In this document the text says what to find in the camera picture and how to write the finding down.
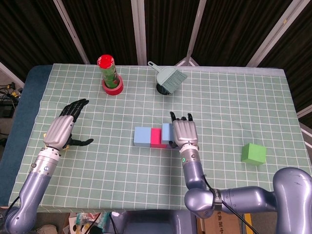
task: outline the robotic arm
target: robotic arm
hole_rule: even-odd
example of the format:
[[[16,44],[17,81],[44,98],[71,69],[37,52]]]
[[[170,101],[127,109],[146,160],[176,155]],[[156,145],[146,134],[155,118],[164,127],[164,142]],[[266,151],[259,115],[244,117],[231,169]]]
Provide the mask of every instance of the robotic arm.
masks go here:
[[[312,233],[312,178],[298,168],[283,168],[273,177],[274,192],[250,186],[218,190],[209,187],[199,157],[198,137],[193,117],[181,119],[170,112],[174,142],[181,154],[185,183],[185,206],[200,218],[210,217],[214,210],[231,213],[277,212],[277,234]]]
[[[85,146],[93,141],[73,140],[71,134],[82,108],[88,102],[81,99],[67,105],[52,122],[43,141],[46,147],[40,150],[35,163],[31,165],[31,171],[19,193],[21,206],[12,207],[13,202],[7,210],[5,229],[8,233],[24,234],[35,225],[37,208],[58,164],[60,150],[67,145]]]

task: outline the red lid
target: red lid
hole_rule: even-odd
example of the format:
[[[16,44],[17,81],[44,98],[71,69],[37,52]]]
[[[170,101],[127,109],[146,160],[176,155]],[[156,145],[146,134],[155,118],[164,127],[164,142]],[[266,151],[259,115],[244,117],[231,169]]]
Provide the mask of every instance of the red lid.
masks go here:
[[[114,58],[111,55],[102,55],[97,59],[100,68],[107,69],[114,64]]]

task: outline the blue block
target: blue block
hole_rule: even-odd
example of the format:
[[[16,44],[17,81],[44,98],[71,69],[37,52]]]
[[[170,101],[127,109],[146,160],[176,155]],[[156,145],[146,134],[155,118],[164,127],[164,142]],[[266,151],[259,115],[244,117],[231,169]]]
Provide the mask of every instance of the blue block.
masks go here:
[[[151,128],[135,127],[133,144],[138,147],[151,147]]]
[[[174,129],[172,123],[163,123],[161,129],[161,144],[169,145],[169,141],[174,140]]]

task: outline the black curtain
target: black curtain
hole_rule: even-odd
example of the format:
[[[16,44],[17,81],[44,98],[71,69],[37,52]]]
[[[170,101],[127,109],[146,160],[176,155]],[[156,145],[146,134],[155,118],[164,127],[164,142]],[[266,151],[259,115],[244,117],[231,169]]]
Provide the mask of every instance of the black curtain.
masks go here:
[[[201,66],[246,66],[291,0],[208,0],[192,57]]]
[[[0,15],[0,61],[22,81],[36,65],[83,63],[52,0],[2,0]]]
[[[118,65],[137,65],[130,0],[63,0],[92,64],[110,54]]]
[[[147,60],[175,65],[187,53],[199,0],[145,0]]]
[[[296,111],[312,104],[312,1],[259,65],[284,69]],[[300,121],[312,127],[312,117]]]

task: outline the wooden block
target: wooden block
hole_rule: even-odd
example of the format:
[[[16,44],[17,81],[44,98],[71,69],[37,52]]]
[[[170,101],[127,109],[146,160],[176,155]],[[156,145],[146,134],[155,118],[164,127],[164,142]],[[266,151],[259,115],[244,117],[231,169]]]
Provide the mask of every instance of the wooden block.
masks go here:
[[[151,130],[151,148],[166,149],[166,144],[161,144],[161,128],[152,128]]]
[[[161,128],[161,143],[169,145],[169,141],[174,140],[174,129],[172,123],[163,123]]]
[[[151,147],[151,128],[135,127],[133,144],[138,147]]]

